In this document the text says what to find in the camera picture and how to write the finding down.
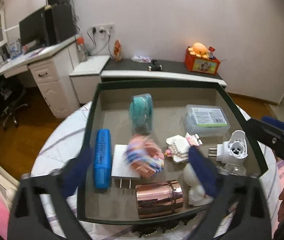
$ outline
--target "black countertop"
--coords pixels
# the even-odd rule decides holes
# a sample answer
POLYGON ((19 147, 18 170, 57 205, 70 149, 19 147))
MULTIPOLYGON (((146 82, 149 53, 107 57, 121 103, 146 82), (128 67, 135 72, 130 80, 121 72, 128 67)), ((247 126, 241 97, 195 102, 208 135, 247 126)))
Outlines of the black countertop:
MULTIPOLYGON (((208 78, 215 78, 219 80, 223 80, 219 74, 216 75, 209 75, 200 72, 191 72, 188 71, 184 62, 176 62, 176 61, 168 61, 168 60, 158 60, 156 65, 162 65, 163 72, 169 73, 178 73, 178 74, 187 74, 187 75, 194 75, 194 76, 202 76, 208 78)), ((148 63, 137 63, 132 61, 131 59, 122 59, 121 62, 116 63, 113 59, 110 59, 103 71, 106 70, 148 70, 148 66, 151 65, 148 63)))

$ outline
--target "red box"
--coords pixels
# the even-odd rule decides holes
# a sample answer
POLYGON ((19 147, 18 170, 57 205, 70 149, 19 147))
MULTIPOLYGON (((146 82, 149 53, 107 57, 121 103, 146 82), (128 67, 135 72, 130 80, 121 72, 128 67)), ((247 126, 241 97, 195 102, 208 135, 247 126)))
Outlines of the red box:
POLYGON ((192 56, 186 49, 185 61, 186 68, 189 71, 201 72, 205 74, 216 75, 220 61, 216 59, 204 59, 192 56))

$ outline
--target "barcode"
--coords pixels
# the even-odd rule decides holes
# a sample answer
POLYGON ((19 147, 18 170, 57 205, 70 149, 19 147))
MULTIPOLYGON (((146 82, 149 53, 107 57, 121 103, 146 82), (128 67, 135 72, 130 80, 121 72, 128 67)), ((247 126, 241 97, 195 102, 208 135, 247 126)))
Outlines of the barcode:
POLYGON ((215 123, 221 123, 221 122, 224 122, 223 119, 220 119, 220 118, 216 118, 216 119, 213 119, 215 123))

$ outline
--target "baseboard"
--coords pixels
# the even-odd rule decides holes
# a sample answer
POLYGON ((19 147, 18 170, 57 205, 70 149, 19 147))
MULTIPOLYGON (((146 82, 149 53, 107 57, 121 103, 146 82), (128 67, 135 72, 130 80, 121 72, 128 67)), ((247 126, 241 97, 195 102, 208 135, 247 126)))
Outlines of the baseboard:
POLYGON ((236 97, 239 97, 239 98, 244 98, 244 99, 252 100, 252 101, 255 101, 255 102, 260 102, 260 103, 263 103, 263 104, 269 104, 269 105, 274 105, 274 106, 278 105, 278 103, 268 101, 268 100, 264 100, 264 99, 260 99, 260 98, 244 96, 244 95, 229 93, 229 92, 227 92, 227 93, 228 93, 229 96, 236 96, 236 97))

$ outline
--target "transparent plastic box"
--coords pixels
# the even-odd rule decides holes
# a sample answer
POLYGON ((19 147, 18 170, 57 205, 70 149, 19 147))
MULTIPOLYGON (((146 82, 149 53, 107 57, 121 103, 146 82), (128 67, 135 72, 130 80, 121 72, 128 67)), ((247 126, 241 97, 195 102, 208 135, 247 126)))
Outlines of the transparent plastic box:
POLYGON ((185 129, 200 137, 223 136, 230 128, 223 110, 219 106, 187 105, 185 129))

